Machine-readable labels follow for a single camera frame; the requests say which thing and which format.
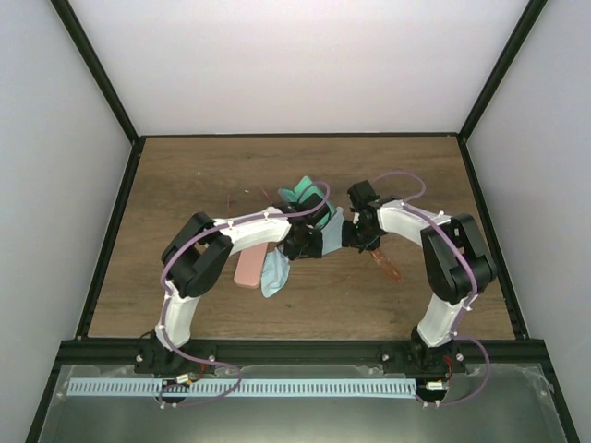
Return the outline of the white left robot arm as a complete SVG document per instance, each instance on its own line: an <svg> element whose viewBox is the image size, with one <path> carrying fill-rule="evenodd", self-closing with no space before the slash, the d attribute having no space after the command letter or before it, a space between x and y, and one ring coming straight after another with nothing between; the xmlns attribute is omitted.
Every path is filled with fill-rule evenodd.
<svg viewBox="0 0 591 443"><path fill-rule="evenodd" d="M187 365L185 344L199 299L218 281L230 256L255 245L275 243L289 260L320 258L323 241L317 224L329 214L328 198L318 195L232 219L194 214L162 254L164 301L154 328L161 344L157 363L170 373Z"/></svg>

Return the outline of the light blue cleaning cloth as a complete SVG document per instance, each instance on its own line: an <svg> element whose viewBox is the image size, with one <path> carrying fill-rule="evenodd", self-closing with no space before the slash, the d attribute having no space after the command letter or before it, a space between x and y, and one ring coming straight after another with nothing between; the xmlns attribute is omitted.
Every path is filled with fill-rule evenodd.
<svg viewBox="0 0 591 443"><path fill-rule="evenodd" d="M326 256L342 248L342 228L344 213L342 207L337 207L334 215L327 225L321 230L322 255Z"/></svg>

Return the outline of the grey glasses case green lining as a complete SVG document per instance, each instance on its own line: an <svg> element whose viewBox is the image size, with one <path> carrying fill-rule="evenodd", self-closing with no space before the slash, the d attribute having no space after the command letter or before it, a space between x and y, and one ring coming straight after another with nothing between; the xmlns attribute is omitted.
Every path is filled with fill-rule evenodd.
<svg viewBox="0 0 591 443"><path fill-rule="evenodd" d="M291 204L296 212L311 210L325 198L324 186L318 186L309 176L303 176L293 189L280 187L277 191L280 198ZM323 229L335 213L333 204L326 200L324 206L314 214L308 214L309 220L315 222L316 229Z"/></svg>

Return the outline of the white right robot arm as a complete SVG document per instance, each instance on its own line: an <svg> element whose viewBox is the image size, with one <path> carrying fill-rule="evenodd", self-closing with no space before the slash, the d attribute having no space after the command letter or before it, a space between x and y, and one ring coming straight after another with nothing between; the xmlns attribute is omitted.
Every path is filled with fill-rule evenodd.
<svg viewBox="0 0 591 443"><path fill-rule="evenodd" d="M469 214L455 217L419 209L401 198L381 198L369 181L347 190L353 219L342 228L342 246L376 251L380 239L396 234L419 245L432 295L411 332L413 366L429 372L450 351L471 305L497 278L486 242Z"/></svg>

